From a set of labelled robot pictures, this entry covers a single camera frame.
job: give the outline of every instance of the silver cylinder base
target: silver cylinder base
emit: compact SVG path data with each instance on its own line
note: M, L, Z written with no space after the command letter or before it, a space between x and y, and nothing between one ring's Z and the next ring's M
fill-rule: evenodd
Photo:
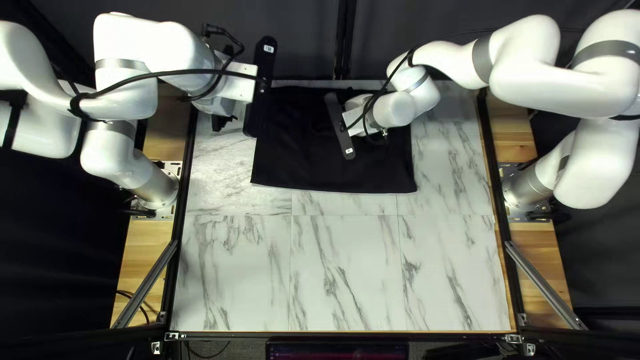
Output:
M533 211L537 204L553 194L536 176L536 164L513 172L502 180L504 200L521 211Z
M173 172L153 166L154 173L146 184L128 190L139 197L139 204L157 210L169 206L178 196L179 180Z

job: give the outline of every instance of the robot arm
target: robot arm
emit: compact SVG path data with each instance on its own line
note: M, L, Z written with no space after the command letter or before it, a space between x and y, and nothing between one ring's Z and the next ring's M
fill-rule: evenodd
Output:
M221 53L213 54L189 29L175 22L102 14L96 18L93 37L97 90L149 72L221 69L227 60ZM80 119L69 112L75 94L63 89L42 45L24 26L0 21L0 69L0 88L22 89L29 94L12 149L55 158L68 156L75 147L80 124ZM251 76L257 73L256 66L240 63L231 63L227 70ZM199 95L218 76L187 74L162 79L189 95ZM216 89L194 105L206 113L230 115L236 101L252 101L254 85L252 79L222 76ZM7 107L0 102L0 129L6 129L8 123ZM129 83L96 99L82 99L79 107L91 118L104 120L88 126L82 167L138 195L147 208L169 206L177 193L175 180L133 147L137 120L156 111L157 79ZM49 126L59 131L47 133Z
M639 24L637 10L596 20L577 46L572 69L554 66L560 31L544 15L518 20L467 45L430 42L389 64L387 76L396 71L390 82L397 92L380 97L364 122L370 133L403 126L438 103L440 94L419 65L435 67L467 89L489 86L511 104L580 117L578 128L556 149L504 184L505 198L526 207L554 193L574 208L601 206L626 181L635 157L640 120L610 117L640 113ZM343 114L347 125L365 106L362 99L352 100ZM407 106L411 109L396 109ZM353 126L349 133L363 130Z

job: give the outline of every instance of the black backdrop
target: black backdrop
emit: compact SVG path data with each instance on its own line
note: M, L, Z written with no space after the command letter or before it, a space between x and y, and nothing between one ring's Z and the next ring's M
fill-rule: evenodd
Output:
M0 19L92 84L92 67L28 1L0 1ZM129 219L121 191L80 167L81 144L62 160L0 148L0 344L110 326Z

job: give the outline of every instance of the white marble surface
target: white marble surface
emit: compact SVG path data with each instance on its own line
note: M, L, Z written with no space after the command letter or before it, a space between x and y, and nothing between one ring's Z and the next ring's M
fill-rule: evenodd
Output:
M509 329L493 217L399 218L407 329Z
M289 215L188 215L173 327L287 330L290 228Z
M396 215L395 194L293 190L293 215Z
M251 184L255 139L238 121L220 133L201 113L193 149L189 214L277 215L291 213L291 190Z
M442 100L411 123L418 191L398 194L398 215L492 215L480 130L469 92L440 82Z
M290 330L404 330L396 216L294 216Z
M200 119L171 328L508 330L474 103L437 85L412 122L413 194L252 185L255 140Z

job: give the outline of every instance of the black cloth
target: black cloth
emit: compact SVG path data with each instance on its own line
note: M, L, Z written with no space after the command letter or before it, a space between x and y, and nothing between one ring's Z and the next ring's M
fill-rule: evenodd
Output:
M410 126L389 129L385 145L352 137L356 157L346 160L324 103L328 92L335 92L341 104L364 93L295 86L271 89L261 116L251 182L327 192L415 192Z

